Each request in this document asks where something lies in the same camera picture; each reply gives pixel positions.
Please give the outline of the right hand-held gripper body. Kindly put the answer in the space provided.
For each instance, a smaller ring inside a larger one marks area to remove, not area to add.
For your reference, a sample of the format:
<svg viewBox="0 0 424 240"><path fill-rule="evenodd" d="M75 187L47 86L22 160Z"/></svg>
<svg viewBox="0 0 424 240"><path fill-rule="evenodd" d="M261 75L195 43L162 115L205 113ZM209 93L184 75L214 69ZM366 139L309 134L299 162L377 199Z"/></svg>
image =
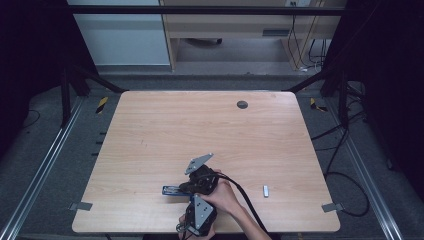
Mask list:
<svg viewBox="0 0 424 240"><path fill-rule="evenodd" d="M218 184L218 174L206 165L206 162L214 156L213 153L193 158L190 160L185 174L194 187L194 193L209 195Z"/></svg>

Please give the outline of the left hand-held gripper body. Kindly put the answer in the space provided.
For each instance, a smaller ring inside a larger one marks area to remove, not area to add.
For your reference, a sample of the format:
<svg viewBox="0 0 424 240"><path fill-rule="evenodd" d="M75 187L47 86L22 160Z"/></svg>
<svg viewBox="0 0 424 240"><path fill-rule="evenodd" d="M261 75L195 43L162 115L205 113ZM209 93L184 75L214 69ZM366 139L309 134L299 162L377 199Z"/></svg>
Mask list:
<svg viewBox="0 0 424 240"><path fill-rule="evenodd" d="M198 195L193 195L185 212L183 229L197 237L208 235L217 217L215 207Z"/></svg>

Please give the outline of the blue stapler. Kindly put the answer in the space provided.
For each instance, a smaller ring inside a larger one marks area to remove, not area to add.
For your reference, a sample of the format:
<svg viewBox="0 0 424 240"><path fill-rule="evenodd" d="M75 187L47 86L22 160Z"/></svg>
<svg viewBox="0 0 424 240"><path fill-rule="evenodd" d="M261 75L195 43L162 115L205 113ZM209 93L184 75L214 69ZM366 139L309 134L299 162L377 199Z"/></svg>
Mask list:
<svg viewBox="0 0 424 240"><path fill-rule="evenodd" d="M163 186L162 194L168 203L188 203L193 198L191 193L184 192L177 186Z"/></svg>

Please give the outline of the person's left hand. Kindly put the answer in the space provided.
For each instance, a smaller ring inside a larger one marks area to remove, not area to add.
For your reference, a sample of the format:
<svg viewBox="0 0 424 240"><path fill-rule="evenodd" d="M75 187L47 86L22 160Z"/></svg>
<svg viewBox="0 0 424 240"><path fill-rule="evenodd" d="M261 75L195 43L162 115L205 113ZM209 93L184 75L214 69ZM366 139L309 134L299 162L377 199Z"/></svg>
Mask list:
<svg viewBox="0 0 424 240"><path fill-rule="evenodd" d="M196 236L192 233L185 231L178 234L179 240L211 240L215 236L216 232L214 226L211 226L206 236Z"/></svg>

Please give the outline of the person's right hand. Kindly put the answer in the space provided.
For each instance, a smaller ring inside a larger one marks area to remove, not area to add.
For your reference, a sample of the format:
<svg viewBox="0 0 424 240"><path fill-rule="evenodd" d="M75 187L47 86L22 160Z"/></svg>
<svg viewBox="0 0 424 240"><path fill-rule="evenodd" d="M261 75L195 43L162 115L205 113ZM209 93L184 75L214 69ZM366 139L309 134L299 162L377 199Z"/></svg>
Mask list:
<svg viewBox="0 0 424 240"><path fill-rule="evenodd" d="M212 193L209 195L200 194L200 197L232 217L236 217L244 211L229 181L225 179L218 180L218 184Z"/></svg>

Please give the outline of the light wooden desk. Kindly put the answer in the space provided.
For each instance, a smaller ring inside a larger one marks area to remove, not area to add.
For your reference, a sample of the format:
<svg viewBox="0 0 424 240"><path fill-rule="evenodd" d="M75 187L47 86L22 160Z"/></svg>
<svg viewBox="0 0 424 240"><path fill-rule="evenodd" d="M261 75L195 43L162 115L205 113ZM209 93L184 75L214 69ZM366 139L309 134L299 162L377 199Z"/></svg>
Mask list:
<svg viewBox="0 0 424 240"><path fill-rule="evenodd" d="M322 7L343 8L347 0L159 0L162 6ZM294 15L171 15L162 16L168 53L176 62L177 42L185 38L274 38L281 41L291 67L306 66L316 39L331 39L338 16Z"/></svg>

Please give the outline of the white cabinet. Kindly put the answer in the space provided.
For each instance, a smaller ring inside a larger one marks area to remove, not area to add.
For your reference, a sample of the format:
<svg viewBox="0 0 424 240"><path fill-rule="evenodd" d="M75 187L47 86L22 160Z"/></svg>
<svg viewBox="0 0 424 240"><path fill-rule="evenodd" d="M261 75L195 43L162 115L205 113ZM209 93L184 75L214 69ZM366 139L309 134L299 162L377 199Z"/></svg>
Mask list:
<svg viewBox="0 0 424 240"><path fill-rule="evenodd" d="M96 66L169 65L159 14L75 14Z"/></svg>

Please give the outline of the black curtain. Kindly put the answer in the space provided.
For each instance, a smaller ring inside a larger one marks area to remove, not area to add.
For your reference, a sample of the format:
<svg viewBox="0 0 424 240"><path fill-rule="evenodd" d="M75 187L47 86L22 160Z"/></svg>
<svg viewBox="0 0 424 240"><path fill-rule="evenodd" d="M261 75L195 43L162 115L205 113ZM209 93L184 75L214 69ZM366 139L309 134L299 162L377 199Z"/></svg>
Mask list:
<svg viewBox="0 0 424 240"><path fill-rule="evenodd" d="M67 0L0 0L0 158L14 142L37 94L78 65L96 67Z"/></svg>
<svg viewBox="0 0 424 240"><path fill-rule="evenodd" d="M424 0L347 0L326 59L343 57L388 158L424 201Z"/></svg>

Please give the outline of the grey table corner bracket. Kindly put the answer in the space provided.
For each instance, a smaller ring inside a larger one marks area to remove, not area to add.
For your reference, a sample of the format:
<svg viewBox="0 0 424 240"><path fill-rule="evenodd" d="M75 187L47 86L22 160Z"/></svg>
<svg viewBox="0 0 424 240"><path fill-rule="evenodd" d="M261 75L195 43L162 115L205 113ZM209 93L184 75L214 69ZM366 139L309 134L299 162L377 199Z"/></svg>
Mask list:
<svg viewBox="0 0 424 240"><path fill-rule="evenodd" d="M68 209L71 211L77 211L77 210L90 211L92 206L93 206L92 203L77 202L77 203L71 203Z"/></svg>
<svg viewBox="0 0 424 240"><path fill-rule="evenodd" d="M344 206L341 203L328 203L322 205L322 210L325 213L332 212L332 211L342 211L344 209Z"/></svg>

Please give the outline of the aluminium floor rail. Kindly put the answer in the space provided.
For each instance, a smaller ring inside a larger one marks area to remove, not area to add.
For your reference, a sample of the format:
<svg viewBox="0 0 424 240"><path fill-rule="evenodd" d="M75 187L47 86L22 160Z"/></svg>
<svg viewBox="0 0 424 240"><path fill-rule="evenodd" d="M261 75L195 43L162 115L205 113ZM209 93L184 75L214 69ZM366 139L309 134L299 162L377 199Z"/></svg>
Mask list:
<svg viewBox="0 0 424 240"><path fill-rule="evenodd" d="M19 204L15 208L9 220L6 222L4 228L0 231L0 240L15 240L18 236L19 231L31 211L52 167L56 162L56 159L61 153L61 150L80 115L81 108L85 100L85 97L76 98L71 109L69 120L59 129L53 143L50 145L48 152L43 158Z"/></svg>
<svg viewBox="0 0 424 240"><path fill-rule="evenodd" d="M326 101L326 104L335 123L341 126L341 130L338 130L338 134L340 135L340 144L343 147L343 153L350 161L351 169L354 172L354 183L359 186L359 191L363 193L364 198L367 200L369 211L373 212L376 217L380 228L385 235L385 239L404 240L381 191L378 189L378 186L367 169L359 150L357 149L352 137L349 135L350 124L362 119L364 117L364 112L357 112L352 116L347 116L347 122L342 124L338 117L338 113L336 112L335 104L329 101Z"/></svg>

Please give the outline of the black metal frame stand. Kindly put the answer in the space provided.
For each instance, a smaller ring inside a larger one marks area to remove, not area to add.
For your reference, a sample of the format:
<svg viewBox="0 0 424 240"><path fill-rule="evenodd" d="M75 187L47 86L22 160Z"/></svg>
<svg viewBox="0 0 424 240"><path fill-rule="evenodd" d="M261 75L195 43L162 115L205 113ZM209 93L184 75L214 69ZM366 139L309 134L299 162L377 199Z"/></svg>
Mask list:
<svg viewBox="0 0 424 240"><path fill-rule="evenodd" d="M324 84L321 87L320 93L323 97L332 96L336 89L339 89L338 94L338 118L344 128L348 127L348 110L347 110L347 74L344 70L338 67L328 67L315 75L307 78L306 80L296 84L287 89L288 92L297 93L305 87L323 80Z"/></svg>
<svg viewBox="0 0 424 240"><path fill-rule="evenodd" d="M114 93L126 92L126 89L107 81L98 73L90 72L81 66L73 65L65 67L60 75L62 127L64 127L71 118L70 88L73 88L78 96L88 96L90 88L86 83L87 79L93 80Z"/></svg>

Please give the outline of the black horizontal frame bar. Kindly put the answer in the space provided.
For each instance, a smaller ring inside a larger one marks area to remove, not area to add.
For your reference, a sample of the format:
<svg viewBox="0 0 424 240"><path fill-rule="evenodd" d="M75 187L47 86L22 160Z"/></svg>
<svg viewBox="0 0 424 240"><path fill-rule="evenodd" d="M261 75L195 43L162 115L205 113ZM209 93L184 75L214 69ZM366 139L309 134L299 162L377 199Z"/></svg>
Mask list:
<svg viewBox="0 0 424 240"><path fill-rule="evenodd" d="M171 15L300 15L342 16L345 8L322 7L237 7L237 6L110 6L71 5L73 14L171 14Z"/></svg>

